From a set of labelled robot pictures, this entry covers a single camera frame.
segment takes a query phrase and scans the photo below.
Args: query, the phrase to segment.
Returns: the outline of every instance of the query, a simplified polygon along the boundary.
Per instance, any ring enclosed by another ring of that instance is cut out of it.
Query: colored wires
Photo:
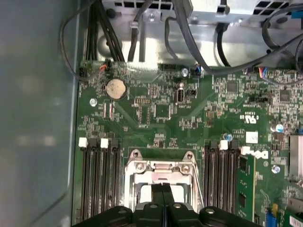
[[[266,77],[267,71],[268,71],[268,68],[259,68],[259,74],[260,74],[261,79]]]

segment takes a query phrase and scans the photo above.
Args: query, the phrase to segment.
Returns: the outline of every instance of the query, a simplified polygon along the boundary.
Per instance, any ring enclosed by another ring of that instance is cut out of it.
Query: black cable
[[[173,49],[171,48],[170,44],[169,44],[169,22],[170,21],[175,21],[176,19],[173,17],[168,17],[165,20],[165,24],[164,24],[164,43],[165,43],[165,47],[167,52],[172,56],[173,59],[179,61],[179,57],[176,55],[176,53],[173,51]]]
[[[231,65],[228,63],[224,52],[223,52],[223,47],[222,47],[222,39],[223,39],[223,33],[226,32],[229,24],[226,23],[219,23],[216,27],[216,32],[217,32],[217,50],[219,57],[223,63],[224,66],[230,67]]]
[[[140,7],[138,13],[134,17],[134,22],[139,22],[140,17],[143,15],[143,13],[152,5],[153,0],[146,0],[144,4]],[[137,41],[138,41],[138,29],[132,28],[132,35],[131,35],[131,47],[129,48],[127,61],[134,61],[134,53],[137,47]]]
[[[110,54],[113,58],[114,61],[119,61],[119,57],[118,57],[118,52],[117,52],[117,49],[115,48],[115,45],[114,45],[114,42],[113,40],[111,39],[111,36],[109,34],[109,31],[107,29],[107,26],[106,24],[104,23],[104,20],[103,20],[103,17],[102,17],[102,13],[101,11],[99,10],[99,5],[100,4],[97,4],[97,16],[98,16],[98,19],[99,19],[99,22],[100,22],[100,25],[102,27],[102,30],[103,30],[103,33],[104,33],[104,36],[106,38],[106,41],[107,41],[107,45],[109,47],[109,50],[110,50]]]
[[[59,35],[59,41],[60,41],[60,45],[61,45],[61,54],[64,60],[65,65],[67,66],[69,72],[79,81],[84,81],[87,82],[95,77],[97,77],[100,72],[99,70],[93,72],[89,77],[87,78],[83,78],[81,76],[79,76],[78,74],[76,74],[74,72],[74,70],[71,67],[70,62],[68,61],[67,55],[66,55],[66,50],[65,50],[65,46],[64,46],[64,29],[66,27],[66,25],[74,18],[76,17],[78,14],[88,10],[90,8],[90,6],[95,2],[96,0],[92,0],[90,2],[88,2],[85,6],[81,7],[80,9],[78,9],[76,12],[74,12],[72,15],[70,15],[65,21],[63,21],[63,23],[61,24],[60,27],[60,35]]]
[[[194,38],[191,34],[191,31],[189,29],[189,25],[187,23],[187,17],[186,17],[186,13],[185,13],[182,1],[179,1],[179,0],[172,0],[172,1],[173,1],[173,4],[174,4],[174,10],[175,10],[175,13],[176,13],[177,22],[180,26],[180,29],[181,29],[181,32],[182,32],[183,37],[185,39],[185,42],[187,44],[187,47],[188,47],[189,51],[191,52],[191,54],[193,55],[193,57],[195,58],[195,60],[201,65],[201,67],[204,69],[204,71],[208,74],[226,75],[226,74],[238,72],[242,69],[249,68],[249,67],[252,67],[254,65],[259,65],[263,61],[265,61],[265,60],[281,53],[282,51],[284,51],[290,44],[293,44],[294,42],[303,39],[303,34],[300,34],[300,35],[296,36],[295,38],[293,38],[292,40],[285,43],[284,45],[282,45],[281,47],[275,49],[273,52],[271,52],[271,53],[269,53],[265,56],[262,56],[260,58],[257,58],[253,61],[242,64],[242,65],[238,65],[238,66],[235,66],[235,67],[226,67],[225,69],[211,69],[206,64],[203,57],[201,56],[201,53],[200,53],[200,51],[199,51],[199,49],[198,49],[198,47],[195,43],[195,40],[194,40]]]
[[[85,60],[90,60],[91,56],[91,41],[92,41],[92,7],[89,9],[89,22],[87,26],[87,37],[86,37],[86,50],[85,50]]]
[[[105,8],[103,6],[102,0],[98,0],[98,9],[99,9],[99,15],[101,16],[101,19],[104,21],[104,24],[108,29],[108,33],[109,33],[111,39],[113,40],[113,44],[116,48],[116,52],[117,52],[117,55],[119,57],[119,60],[120,61],[125,61],[122,50],[121,50],[119,40],[116,36],[116,33],[115,33],[108,17],[107,17],[107,14],[106,14]]]

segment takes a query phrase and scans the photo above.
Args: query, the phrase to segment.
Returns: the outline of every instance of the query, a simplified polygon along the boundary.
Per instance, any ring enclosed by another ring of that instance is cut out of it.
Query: gray cable
[[[185,10],[184,10],[184,6],[182,1],[179,0],[172,0],[173,4],[174,4],[174,10],[176,13],[176,18],[177,18],[177,22],[180,26],[181,32],[183,34],[183,37],[185,39],[185,42],[187,44],[187,47],[189,49],[189,51],[191,52],[191,54],[193,55],[193,57],[195,58],[195,60],[201,65],[201,67],[205,70],[206,73],[211,74],[211,75],[227,75],[230,73],[235,73],[238,71],[241,71],[245,68],[249,68],[249,67],[253,67],[255,65],[259,65],[260,63],[262,63],[263,61],[276,56],[277,54],[281,53],[282,51],[284,51],[290,44],[293,44],[294,42],[300,41],[301,39],[303,39],[303,34],[300,34],[298,36],[296,36],[295,38],[293,38],[292,40],[288,41],[287,43],[285,43],[284,45],[282,45],[281,47],[275,49],[273,52],[262,56],[260,58],[257,58],[253,61],[247,62],[245,64],[242,65],[238,65],[235,67],[227,67],[224,69],[211,69],[205,62],[204,58],[201,56],[201,53],[195,43],[195,40],[191,34],[189,25],[187,23],[187,17],[185,14]]]
[[[170,44],[169,44],[169,22],[173,20],[175,21],[176,19],[173,17],[168,17],[165,20],[165,25],[164,25],[164,43],[165,43],[165,47],[167,52],[172,56],[173,59],[179,61],[179,57],[176,55],[176,53],[173,51],[173,49],[171,48]]]
[[[78,14],[88,10],[90,8],[90,6],[95,2],[96,0],[92,0],[89,1],[85,6],[81,7],[80,9],[78,9],[76,12],[74,12],[72,15],[70,15],[61,25],[60,27],[60,36],[59,36],[59,40],[60,40],[60,45],[61,45],[61,54],[63,57],[63,60],[65,62],[66,67],[68,68],[69,72],[79,81],[83,81],[83,82],[87,82],[95,77],[97,77],[100,72],[99,70],[93,72],[88,78],[83,78],[81,76],[79,76],[78,74],[76,74],[74,72],[74,70],[71,67],[70,62],[68,61],[67,55],[66,55],[66,51],[65,51],[65,46],[64,46],[64,29],[66,27],[66,25],[74,18],[76,17]]]
[[[139,22],[140,17],[151,6],[152,2],[153,2],[153,0],[146,0],[144,2],[144,4],[141,6],[138,13],[134,17],[135,22]],[[134,61],[134,53],[135,53],[136,46],[137,46],[138,34],[139,34],[138,29],[132,28],[131,47],[129,48],[127,61]]]

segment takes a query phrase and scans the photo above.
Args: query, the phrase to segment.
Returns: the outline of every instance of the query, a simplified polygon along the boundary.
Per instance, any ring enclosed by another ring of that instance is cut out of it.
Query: expansion slot
[[[205,146],[204,200],[206,206],[215,206],[235,213],[236,169],[239,150],[236,142],[228,150],[219,150],[217,142]]]

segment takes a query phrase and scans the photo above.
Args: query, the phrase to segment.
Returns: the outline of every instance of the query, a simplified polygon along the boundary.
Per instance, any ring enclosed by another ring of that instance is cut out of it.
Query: green circuit board
[[[80,72],[90,74],[102,64],[82,62]],[[266,226],[266,213],[275,205],[276,218],[283,224],[288,198],[303,198],[303,190],[288,179],[289,135],[297,133],[303,118],[303,87],[273,86],[257,72],[212,76],[189,70],[184,77],[183,68],[112,62],[109,71],[79,84],[74,223],[89,217],[83,215],[83,203],[90,207],[94,203],[91,195],[83,198],[84,190],[97,188],[98,198],[104,193],[104,187],[94,182],[89,183],[91,188],[84,189],[84,181],[94,181],[94,176],[102,179],[104,175],[116,175],[108,180],[111,188],[118,188],[114,189],[115,196],[107,192],[110,202],[106,208],[123,204],[123,171],[135,148],[146,158],[161,160],[180,159],[186,151],[192,151],[199,165],[203,195],[213,197],[213,189],[207,186],[216,186],[210,177],[213,159],[207,150],[211,150],[212,141],[220,146],[226,136],[232,136],[231,142],[238,144],[237,152],[242,147],[250,148],[250,154],[239,154],[232,164],[235,196],[229,198],[234,201],[231,212]],[[267,77],[279,82],[300,78],[286,70],[269,70]],[[273,131],[277,124],[283,125],[283,133]],[[108,166],[116,167],[103,169],[105,157],[93,152],[87,155],[77,147],[80,137],[97,141],[109,138],[119,152],[115,159],[108,159]],[[92,171],[95,166],[99,167],[98,173]],[[272,171],[274,166],[279,167],[278,173]],[[204,200],[206,205],[216,204],[210,198]],[[97,200],[88,212],[98,213],[104,207]]]

